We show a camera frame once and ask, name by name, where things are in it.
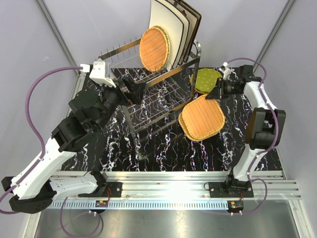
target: metal floor panel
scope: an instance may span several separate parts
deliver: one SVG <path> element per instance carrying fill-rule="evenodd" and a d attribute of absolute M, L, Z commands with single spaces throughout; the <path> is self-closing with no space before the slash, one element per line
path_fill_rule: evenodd
<path fill-rule="evenodd" d="M 247 201 L 253 209 L 255 202 Z M 92 215 L 72 220 L 83 210 L 65 210 L 63 222 L 74 235 L 84 236 L 97 224 Z M 298 238 L 287 201 L 267 201 L 258 211 L 231 217 L 224 211 L 106 210 L 103 229 L 95 238 Z M 67 238 L 60 228 L 59 210 L 41 213 L 36 238 Z"/>

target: cable connector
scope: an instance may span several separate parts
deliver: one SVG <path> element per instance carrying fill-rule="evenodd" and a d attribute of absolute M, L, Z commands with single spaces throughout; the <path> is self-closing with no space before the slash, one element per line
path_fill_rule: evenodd
<path fill-rule="evenodd" d="M 81 72 L 84 72 L 84 73 L 89 73 L 90 72 L 90 65 L 89 64 L 81 63 L 80 66 L 83 67 L 83 69 L 80 70 Z"/>

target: stainless steel rack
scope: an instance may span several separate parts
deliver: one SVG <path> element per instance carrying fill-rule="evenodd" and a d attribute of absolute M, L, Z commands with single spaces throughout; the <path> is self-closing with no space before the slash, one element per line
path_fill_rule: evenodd
<path fill-rule="evenodd" d="M 113 80 L 119 80 L 128 76 L 136 83 L 146 82 L 146 91 L 141 105 L 122 106 L 122 112 L 126 117 L 130 133 L 136 139 L 136 133 L 147 128 L 160 119 L 175 112 L 194 98 L 195 84 L 201 57 L 201 46 L 194 41 L 196 52 L 190 52 L 190 60 L 170 71 L 162 69 L 149 72 L 142 66 L 139 56 L 139 44 L 141 39 L 130 41 L 112 51 L 99 56 L 102 60 L 110 60 L 111 68 L 116 72 Z M 190 93 L 185 92 L 182 87 L 172 78 L 173 75 L 186 70 L 194 65 L 193 81 Z"/>

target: black mounting bracket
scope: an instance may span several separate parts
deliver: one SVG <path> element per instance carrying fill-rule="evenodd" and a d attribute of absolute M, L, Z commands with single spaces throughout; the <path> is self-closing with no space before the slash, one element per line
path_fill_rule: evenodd
<path fill-rule="evenodd" d="M 121 197 L 122 185 L 123 185 L 123 183 L 121 183 L 121 182 L 108 182 L 107 181 L 106 189 L 102 194 L 96 195 L 93 193 L 90 193 L 90 194 L 83 193 L 83 194 L 79 194 L 78 197 L 108 197 L 108 193 L 106 191 L 107 188 L 109 188 L 111 191 L 110 198 Z"/>
<path fill-rule="evenodd" d="M 250 181 L 239 181 L 234 178 L 233 170 L 224 182 L 209 182 L 210 198 L 243 198 L 254 197 Z"/>

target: metal pole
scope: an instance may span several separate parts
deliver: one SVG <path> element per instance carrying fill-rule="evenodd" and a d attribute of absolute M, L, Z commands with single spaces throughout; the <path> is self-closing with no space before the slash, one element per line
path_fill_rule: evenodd
<path fill-rule="evenodd" d="M 55 36 L 61 50 L 63 51 L 64 55 L 66 56 L 68 62 L 70 63 L 71 66 L 78 66 L 78 64 L 76 63 L 76 61 L 74 60 L 72 54 L 70 53 L 65 41 L 63 40 L 57 25 L 47 7 L 47 5 L 45 4 L 44 0 L 36 0 L 36 3 L 38 4 L 46 22 L 48 23 L 53 35 Z M 75 70 L 75 73 L 77 75 L 77 77 L 79 76 L 79 71 Z"/>
<path fill-rule="evenodd" d="M 261 49 L 259 56 L 257 57 L 257 62 L 262 61 L 264 55 L 267 53 L 269 47 L 271 46 L 273 40 L 275 39 L 276 34 L 278 33 L 279 29 L 281 28 L 282 24 L 284 23 L 286 17 L 290 13 L 295 2 L 296 2 L 296 0 L 288 0 L 287 3 L 285 4 L 284 9 L 282 10 L 280 16 L 278 17 L 271 33 L 269 34 L 263 48 Z M 254 64 L 254 72 L 257 70 L 257 68 L 258 68 L 258 65 Z"/>

